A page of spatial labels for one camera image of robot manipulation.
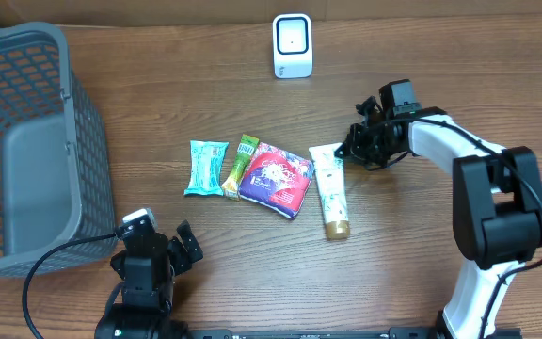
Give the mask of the green yellow juice carton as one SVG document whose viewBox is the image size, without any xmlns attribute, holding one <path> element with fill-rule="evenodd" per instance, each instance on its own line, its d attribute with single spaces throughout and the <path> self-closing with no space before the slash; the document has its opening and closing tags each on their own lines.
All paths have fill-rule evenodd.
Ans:
<svg viewBox="0 0 542 339">
<path fill-rule="evenodd" d="M 237 148 L 233 166 L 228 178 L 221 188 L 224 196 L 232 200 L 239 200 L 239 186 L 243 179 L 244 172 L 252 155 L 254 155 L 260 140 L 256 137 L 243 134 Z"/>
</svg>

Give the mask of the light green wipes pack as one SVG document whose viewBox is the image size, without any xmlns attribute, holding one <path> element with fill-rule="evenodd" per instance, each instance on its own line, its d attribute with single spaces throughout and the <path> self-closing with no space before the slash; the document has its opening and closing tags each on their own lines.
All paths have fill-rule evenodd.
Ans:
<svg viewBox="0 0 542 339">
<path fill-rule="evenodd" d="M 228 142 L 190 141 L 191 173 L 185 195 L 223 195 L 220 172 L 228 146 Z"/>
</svg>

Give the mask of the white floral cream tube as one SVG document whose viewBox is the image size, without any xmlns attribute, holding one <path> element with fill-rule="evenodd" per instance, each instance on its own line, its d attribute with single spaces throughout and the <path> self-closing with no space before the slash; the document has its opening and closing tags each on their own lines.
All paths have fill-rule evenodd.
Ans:
<svg viewBox="0 0 542 339">
<path fill-rule="evenodd" d="M 341 143 L 309 147 L 328 240 L 350 235 L 344 184 L 344 162 L 335 154 Z"/>
</svg>

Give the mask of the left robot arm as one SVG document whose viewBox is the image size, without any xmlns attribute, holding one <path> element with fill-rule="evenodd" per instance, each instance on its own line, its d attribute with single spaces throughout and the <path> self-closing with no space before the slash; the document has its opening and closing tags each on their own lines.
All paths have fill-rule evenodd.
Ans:
<svg viewBox="0 0 542 339">
<path fill-rule="evenodd" d="M 203 252 L 188 221 L 168 238 L 146 220 L 130 227 L 122 240 L 125 249 L 110 265 L 121 282 L 106 302 L 94 337 L 189 339 L 188 325 L 170 318 L 176 276 L 203 258 Z"/>
</svg>

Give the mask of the purple red tissue pack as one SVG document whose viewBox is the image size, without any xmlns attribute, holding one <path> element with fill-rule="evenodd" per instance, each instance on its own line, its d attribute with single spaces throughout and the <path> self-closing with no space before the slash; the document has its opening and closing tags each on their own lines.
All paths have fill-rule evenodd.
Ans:
<svg viewBox="0 0 542 339">
<path fill-rule="evenodd" d="M 238 193 L 243 200 L 294 219 L 313 174 L 309 159 L 261 142 L 250 159 Z"/>
</svg>

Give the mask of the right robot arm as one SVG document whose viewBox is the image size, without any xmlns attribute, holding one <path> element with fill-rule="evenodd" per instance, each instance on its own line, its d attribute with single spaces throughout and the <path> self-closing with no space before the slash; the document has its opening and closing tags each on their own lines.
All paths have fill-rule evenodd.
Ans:
<svg viewBox="0 0 542 339">
<path fill-rule="evenodd" d="M 519 338 L 495 327 L 515 276 L 542 266 L 542 181 L 534 152 L 505 148 L 459 126 L 438 107 L 422 107 L 408 79 L 389 82 L 356 106 L 335 154 L 383 170 L 411 154 L 453 182 L 453 234 L 464 261 L 431 338 Z"/>
</svg>

